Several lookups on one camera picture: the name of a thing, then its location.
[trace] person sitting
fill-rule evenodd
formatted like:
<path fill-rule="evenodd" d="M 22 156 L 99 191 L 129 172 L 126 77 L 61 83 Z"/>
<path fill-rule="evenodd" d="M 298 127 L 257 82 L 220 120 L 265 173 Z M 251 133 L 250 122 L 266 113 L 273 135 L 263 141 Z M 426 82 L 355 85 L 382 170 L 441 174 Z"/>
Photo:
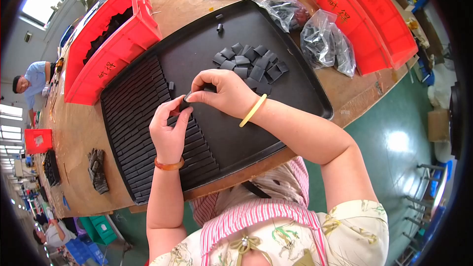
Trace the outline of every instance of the person sitting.
<path fill-rule="evenodd" d="M 13 79 L 13 92 L 24 93 L 28 105 L 28 115 L 31 125 L 34 126 L 34 96 L 41 93 L 45 97 L 49 83 L 54 75 L 56 63 L 40 61 L 32 63 L 25 75 L 18 75 Z"/>
<path fill-rule="evenodd" d="M 71 239 L 76 239 L 76 235 L 66 228 L 66 225 L 61 220 L 50 219 L 47 225 L 48 229 L 44 234 L 42 231 L 33 229 L 34 239 L 38 244 L 51 245 L 55 248 L 61 247 L 69 242 Z"/>

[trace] floor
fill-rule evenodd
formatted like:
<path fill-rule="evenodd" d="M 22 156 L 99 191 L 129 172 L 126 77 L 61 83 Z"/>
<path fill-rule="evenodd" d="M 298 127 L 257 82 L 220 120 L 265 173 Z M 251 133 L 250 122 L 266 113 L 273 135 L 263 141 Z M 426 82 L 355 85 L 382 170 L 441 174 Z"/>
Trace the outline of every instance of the floor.
<path fill-rule="evenodd" d="M 413 216 L 405 195 L 422 194 L 420 163 L 431 163 L 433 146 L 427 140 L 427 112 L 432 107 L 427 87 L 409 74 L 362 117 L 346 127 L 359 145 L 373 188 L 388 215 L 390 248 L 386 265 L 390 266 L 406 248 L 409 240 L 403 232 L 412 234 L 415 228 L 406 216 Z M 310 178 L 309 209 L 326 212 L 325 193 L 319 167 L 306 161 Z M 148 259 L 146 213 L 131 214 L 128 209 L 115 211 L 112 216 L 125 239 L 134 248 L 125 255 L 123 265 L 143 265 Z M 186 203 L 184 225 L 192 233 L 199 227 L 192 219 Z M 119 265 L 121 253 L 109 250 L 109 265 Z"/>

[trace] forearm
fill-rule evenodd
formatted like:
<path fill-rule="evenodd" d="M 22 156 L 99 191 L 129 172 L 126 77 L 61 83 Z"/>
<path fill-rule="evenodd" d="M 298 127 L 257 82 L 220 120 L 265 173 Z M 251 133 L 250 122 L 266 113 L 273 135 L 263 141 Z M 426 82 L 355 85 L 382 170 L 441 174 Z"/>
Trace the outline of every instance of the forearm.
<path fill-rule="evenodd" d="M 52 219 L 51 224 L 53 224 L 56 227 L 59 238 L 61 240 L 64 240 L 66 238 L 66 235 L 64 234 L 64 231 L 62 231 L 62 228 L 59 226 L 58 222 L 55 219 Z"/>
<path fill-rule="evenodd" d="M 46 75 L 46 83 L 49 83 L 51 80 L 51 63 L 46 62 L 44 65 L 44 74 Z"/>
<path fill-rule="evenodd" d="M 34 125 L 35 125 L 35 123 L 34 123 L 34 111 L 32 109 L 29 109 L 28 110 L 28 115 L 30 116 L 31 125 L 34 127 Z"/>
<path fill-rule="evenodd" d="M 155 168 L 146 215 L 147 229 L 177 228 L 184 217 L 184 196 L 178 170 Z"/>
<path fill-rule="evenodd" d="M 266 99 L 250 119 L 296 154 L 321 165 L 327 164 L 355 145 L 352 137 L 334 123 Z"/>

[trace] amber bangle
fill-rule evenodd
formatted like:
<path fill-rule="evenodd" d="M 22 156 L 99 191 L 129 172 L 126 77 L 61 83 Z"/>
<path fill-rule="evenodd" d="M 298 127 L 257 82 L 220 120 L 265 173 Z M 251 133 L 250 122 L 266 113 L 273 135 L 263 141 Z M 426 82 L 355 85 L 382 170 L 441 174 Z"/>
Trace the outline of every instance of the amber bangle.
<path fill-rule="evenodd" d="M 180 169 L 184 166 L 184 158 L 181 157 L 181 160 L 178 163 L 173 163 L 173 164 L 163 164 L 163 163 L 158 163 L 157 162 L 157 157 L 154 159 L 154 165 L 162 170 L 176 170 Z"/>

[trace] small red bin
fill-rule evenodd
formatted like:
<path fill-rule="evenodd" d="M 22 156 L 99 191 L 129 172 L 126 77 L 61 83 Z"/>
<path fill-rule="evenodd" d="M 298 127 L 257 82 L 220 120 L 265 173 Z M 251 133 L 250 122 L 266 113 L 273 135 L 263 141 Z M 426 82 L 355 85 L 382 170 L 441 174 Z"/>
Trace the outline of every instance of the small red bin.
<path fill-rule="evenodd" d="M 119 27 L 84 65 L 90 42 L 107 29 L 112 16 L 133 7 L 133 16 Z M 120 71 L 162 39 L 151 15 L 150 0 L 107 0 L 74 31 L 67 59 L 64 101 L 94 105 Z"/>
<path fill-rule="evenodd" d="M 25 129 L 25 145 L 28 154 L 47 152 L 52 149 L 52 130 Z"/>
<path fill-rule="evenodd" d="M 417 51 L 414 38 L 391 0 L 316 0 L 337 14 L 337 27 L 353 44 L 360 74 L 399 69 Z"/>

